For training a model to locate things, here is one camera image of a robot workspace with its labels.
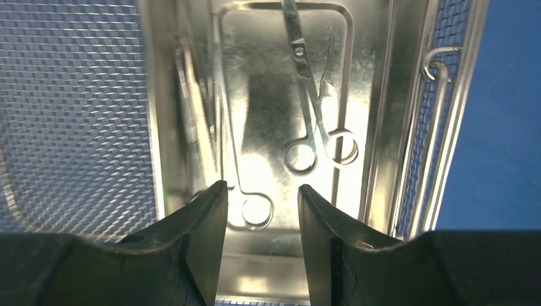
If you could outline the steel surgical scissors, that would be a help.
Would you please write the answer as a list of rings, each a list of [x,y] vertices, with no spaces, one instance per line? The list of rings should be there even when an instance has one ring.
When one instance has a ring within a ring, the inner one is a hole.
[[[324,96],[322,96],[322,89],[316,87],[297,3],[295,1],[282,1],[281,6],[293,57],[295,76],[298,80],[299,99],[306,130],[305,137],[293,140],[286,147],[284,154],[286,169],[297,176],[309,175],[318,167],[320,156],[326,157],[327,162],[337,169],[355,164],[360,155],[358,137],[348,129],[329,131],[325,128],[322,110]],[[330,154],[329,145],[339,138],[350,139],[352,148],[347,156],[336,158]],[[288,160],[289,153],[297,147],[307,147],[313,154],[313,162],[307,168],[299,169]]]

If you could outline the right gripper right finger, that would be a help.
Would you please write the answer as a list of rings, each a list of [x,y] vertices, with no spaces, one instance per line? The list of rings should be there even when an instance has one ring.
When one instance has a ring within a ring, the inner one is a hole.
[[[385,235],[299,187],[312,305],[539,305],[539,231]]]

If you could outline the metal mesh instrument basket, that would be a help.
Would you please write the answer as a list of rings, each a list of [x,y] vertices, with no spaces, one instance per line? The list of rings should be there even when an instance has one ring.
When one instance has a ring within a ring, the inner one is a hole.
[[[114,244],[165,218],[138,2],[1,2],[1,235]],[[438,3],[422,47],[403,206],[388,235],[402,241],[435,229],[488,7]]]

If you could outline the blue surgical drape cloth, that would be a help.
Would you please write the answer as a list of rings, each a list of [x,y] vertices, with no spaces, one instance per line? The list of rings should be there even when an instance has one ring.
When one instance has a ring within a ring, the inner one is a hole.
[[[491,1],[437,227],[540,227],[540,2]]]

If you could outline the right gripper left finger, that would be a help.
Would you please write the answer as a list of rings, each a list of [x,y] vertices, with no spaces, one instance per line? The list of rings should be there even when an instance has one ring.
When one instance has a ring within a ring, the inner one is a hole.
[[[2,305],[214,305],[228,217],[215,182],[114,244],[66,234],[1,235]]]

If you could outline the steel surgical forceps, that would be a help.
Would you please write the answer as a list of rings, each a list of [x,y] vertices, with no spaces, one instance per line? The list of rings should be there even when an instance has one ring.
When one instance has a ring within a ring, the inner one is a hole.
[[[272,200],[264,193],[250,192],[245,189],[241,175],[241,152],[239,138],[235,133],[234,116],[228,93],[225,73],[224,46],[221,22],[218,14],[211,17],[214,89],[221,110],[221,124],[225,130],[225,139],[221,144],[220,167],[223,178],[232,179],[228,225],[236,230],[261,230],[269,225],[274,212]]]

